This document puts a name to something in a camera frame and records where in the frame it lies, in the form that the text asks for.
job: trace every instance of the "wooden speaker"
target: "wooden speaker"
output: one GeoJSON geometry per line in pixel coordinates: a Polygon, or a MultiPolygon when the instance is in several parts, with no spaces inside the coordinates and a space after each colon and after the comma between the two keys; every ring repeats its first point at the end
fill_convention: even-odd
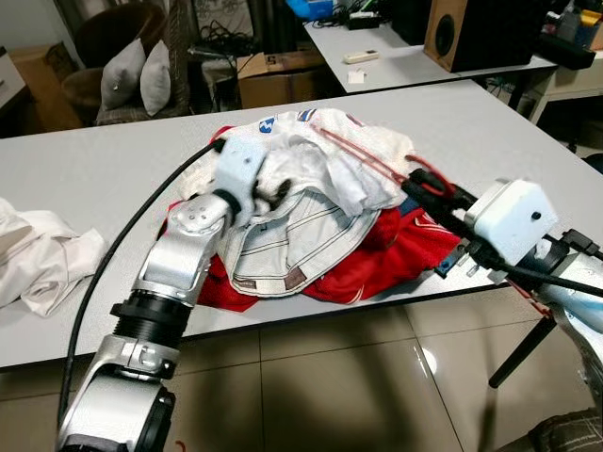
{"type": "Polygon", "coordinates": [[[528,64],[546,0],[433,0],[425,53],[451,72],[528,64]]]}

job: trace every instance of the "speaker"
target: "speaker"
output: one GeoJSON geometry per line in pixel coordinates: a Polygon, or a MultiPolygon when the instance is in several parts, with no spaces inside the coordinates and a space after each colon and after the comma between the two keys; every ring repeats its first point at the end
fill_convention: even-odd
{"type": "Polygon", "coordinates": [[[448,71],[528,64],[547,0],[433,0],[425,53],[448,71]]]}
{"type": "Polygon", "coordinates": [[[425,42],[432,0],[394,0],[391,5],[392,28],[409,45],[425,42]]]}

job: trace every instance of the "gray table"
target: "gray table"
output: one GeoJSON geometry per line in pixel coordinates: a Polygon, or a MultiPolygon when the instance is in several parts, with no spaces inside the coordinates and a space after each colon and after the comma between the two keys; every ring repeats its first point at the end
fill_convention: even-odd
{"type": "MultiPolygon", "coordinates": [[[[574,226],[603,242],[603,212],[589,194],[603,177],[554,139],[470,81],[349,96],[297,105],[137,122],[0,140],[0,196],[19,210],[50,209],[77,231],[97,228],[112,240],[148,195],[224,124],[244,124],[276,112],[330,106],[410,136],[417,151],[451,180],[480,195],[497,177],[530,177],[560,213],[555,233],[574,226]]],[[[96,350],[111,332],[113,303],[128,296],[175,189],[162,196],[125,239],[84,319],[78,354],[96,350]]],[[[492,287],[455,268],[446,280],[430,273],[372,300],[341,306],[295,296],[257,303],[237,314],[198,306],[186,335],[224,331],[378,303],[413,302],[492,287]]],[[[65,356],[85,285],[46,319],[21,302],[0,309],[0,367],[65,356]]]]}
{"type": "Polygon", "coordinates": [[[408,45],[389,24],[382,24],[379,28],[349,31],[345,26],[315,28],[310,23],[305,26],[305,29],[347,93],[406,88],[464,78],[557,67],[555,63],[533,56],[530,64],[522,66],[449,73],[425,55],[422,45],[408,45]],[[376,50],[381,57],[353,65],[343,62],[345,54],[365,50],[376,50]],[[359,68],[367,73],[365,83],[349,84],[348,72],[359,68]]]}

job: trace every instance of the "white fabric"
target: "white fabric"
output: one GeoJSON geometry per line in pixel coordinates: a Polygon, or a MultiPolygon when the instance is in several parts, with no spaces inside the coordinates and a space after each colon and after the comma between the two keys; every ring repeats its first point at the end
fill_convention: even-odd
{"type": "Polygon", "coordinates": [[[124,105],[136,92],[146,61],[140,38],[130,42],[103,68],[101,104],[110,110],[124,105]]]}
{"type": "MultiPolygon", "coordinates": [[[[287,112],[226,131],[226,138],[259,138],[269,151],[258,175],[260,191],[274,194],[284,180],[292,183],[274,211],[257,202],[250,225],[231,229],[220,242],[218,253],[240,293],[278,297],[300,292],[360,244],[380,209],[405,198],[399,184],[313,126],[355,143],[397,173],[410,172],[404,159],[413,151],[408,137],[364,125],[336,109],[287,112]]],[[[212,153],[186,171],[179,185],[183,198],[211,191],[218,158],[212,153]]]]}
{"type": "Polygon", "coordinates": [[[94,229],[78,236],[52,212],[17,212],[0,198],[0,307],[21,298],[48,316],[94,272],[105,250],[94,229]]]}
{"type": "Polygon", "coordinates": [[[160,40],[147,58],[140,75],[140,95],[149,116],[168,104],[171,94],[170,53],[160,40]]]}

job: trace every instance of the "white wall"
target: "white wall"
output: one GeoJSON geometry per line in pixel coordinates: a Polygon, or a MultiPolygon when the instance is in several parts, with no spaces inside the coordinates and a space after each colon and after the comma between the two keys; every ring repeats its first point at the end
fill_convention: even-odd
{"type": "Polygon", "coordinates": [[[7,49],[64,42],[79,62],[53,0],[0,0],[0,45],[7,49]]]}

